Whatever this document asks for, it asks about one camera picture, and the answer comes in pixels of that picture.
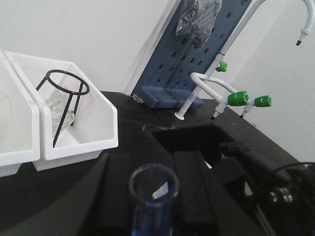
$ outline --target wire ring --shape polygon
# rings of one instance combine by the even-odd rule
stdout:
[[[66,74],[66,75],[72,76],[73,78],[75,78],[75,79],[81,81],[81,83],[84,84],[86,90],[83,91],[83,92],[75,92],[75,91],[71,91],[71,90],[65,89],[65,88],[63,88],[63,87],[57,85],[54,81],[52,81],[52,79],[50,78],[51,73],[62,73],[62,74]],[[80,95],[88,94],[88,93],[90,92],[90,87],[89,87],[89,85],[87,84],[87,82],[85,82],[85,81],[84,81],[82,78],[80,78],[79,76],[77,76],[77,75],[75,75],[75,74],[72,74],[71,72],[68,72],[68,71],[65,71],[65,70],[57,70],[57,69],[55,69],[55,70],[50,70],[50,71],[48,71],[48,72],[46,73],[46,79],[48,80],[48,82],[49,82],[52,86],[56,87],[57,89],[59,89],[59,90],[61,90],[61,91],[63,91],[63,92],[66,92],[66,93],[68,93],[68,94],[80,96]]]

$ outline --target green valve knob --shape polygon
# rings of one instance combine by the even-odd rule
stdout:
[[[245,106],[249,104],[247,91],[235,92],[227,97],[230,106]]]
[[[255,106],[257,107],[270,107],[271,106],[271,97],[269,95],[261,96],[255,98]]]
[[[225,72],[227,71],[227,63],[224,61],[220,62],[220,66],[217,68],[218,72]]]

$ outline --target white plastic tray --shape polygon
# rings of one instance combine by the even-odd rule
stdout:
[[[39,111],[0,51],[0,177],[39,159]]]
[[[55,59],[33,57],[4,52],[21,82],[28,90],[40,111],[40,160],[34,162],[38,171],[97,158],[104,149],[118,146],[117,110],[73,63]],[[53,147],[51,111],[45,100],[56,89],[48,82],[37,91],[35,88],[47,71],[60,69],[81,77],[90,86],[90,92],[81,96],[75,122],[63,131]],[[55,74],[53,81],[61,86],[76,87],[78,81]],[[73,110],[76,96],[71,102]]]

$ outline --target sink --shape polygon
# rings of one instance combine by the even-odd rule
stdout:
[[[176,151],[200,151],[210,165],[221,160],[221,143],[236,140],[216,124],[154,131],[152,135],[170,155]]]

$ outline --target plastic bag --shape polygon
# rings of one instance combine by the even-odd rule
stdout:
[[[201,48],[210,37],[221,6],[222,0],[185,0],[176,35],[192,39]]]

